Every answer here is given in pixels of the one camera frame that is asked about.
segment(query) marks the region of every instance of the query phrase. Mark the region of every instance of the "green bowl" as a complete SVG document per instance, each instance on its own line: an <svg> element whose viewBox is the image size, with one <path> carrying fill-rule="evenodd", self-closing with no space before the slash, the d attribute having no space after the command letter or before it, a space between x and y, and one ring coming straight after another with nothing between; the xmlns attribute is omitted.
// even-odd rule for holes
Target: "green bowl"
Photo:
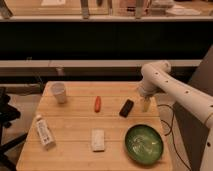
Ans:
<svg viewBox="0 0 213 171"><path fill-rule="evenodd" d="M143 165L156 163L163 154L163 141L158 132L147 125L131 127L125 136L128 155Z"/></svg>

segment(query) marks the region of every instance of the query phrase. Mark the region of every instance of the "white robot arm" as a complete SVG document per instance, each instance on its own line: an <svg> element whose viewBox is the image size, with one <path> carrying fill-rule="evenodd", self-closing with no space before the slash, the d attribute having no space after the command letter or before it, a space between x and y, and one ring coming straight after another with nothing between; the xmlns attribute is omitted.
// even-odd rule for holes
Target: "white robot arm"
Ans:
<svg viewBox="0 0 213 171"><path fill-rule="evenodd" d="M141 69L143 79L138 88L139 93L146 98L154 95L157 87L161 88L210 129L200 170L211 171L213 170L213 97L172 78L168 74L170 71L171 65L168 61L145 64Z"/></svg>

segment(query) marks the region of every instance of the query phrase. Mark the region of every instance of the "paper cup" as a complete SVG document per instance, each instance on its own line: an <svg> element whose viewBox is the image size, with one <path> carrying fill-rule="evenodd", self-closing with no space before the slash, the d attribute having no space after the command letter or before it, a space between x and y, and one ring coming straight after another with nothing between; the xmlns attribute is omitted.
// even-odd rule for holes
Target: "paper cup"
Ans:
<svg viewBox="0 0 213 171"><path fill-rule="evenodd" d="M54 83L51 86L51 91L58 103L62 104L67 102L66 88L63 83Z"/></svg>

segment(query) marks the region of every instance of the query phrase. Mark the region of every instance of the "black chair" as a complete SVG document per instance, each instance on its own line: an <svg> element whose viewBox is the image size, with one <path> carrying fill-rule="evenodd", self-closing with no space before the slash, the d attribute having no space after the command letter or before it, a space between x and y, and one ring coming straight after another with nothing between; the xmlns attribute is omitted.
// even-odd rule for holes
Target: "black chair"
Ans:
<svg viewBox="0 0 213 171"><path fill-rule="evenodd" d="M9 101L10 96L6 94L5 87L0 87L0 162L11 171L16 171L16 165L12 163L4 153L24 141L27 137L27 133L6 144L1 144L3 127L10 127L10 121L20 118L21 116L21 113L16 108L8 104Z"/></svg>

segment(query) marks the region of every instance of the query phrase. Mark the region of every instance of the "bottle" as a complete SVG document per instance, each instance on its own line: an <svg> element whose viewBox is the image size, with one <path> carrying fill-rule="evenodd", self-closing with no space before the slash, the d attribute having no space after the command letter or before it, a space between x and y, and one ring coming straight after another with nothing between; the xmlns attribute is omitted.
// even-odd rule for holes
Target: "bottle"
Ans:
<svg viewBox="0 0 213 171"><path fill-rule="evenodd" d="M53 139L53 136L50 133L50 130L47 126L46 121L42 118L41 115L36 116L36 129L37 129L41 144L46 150L55 146L55 141Z"/></svg>

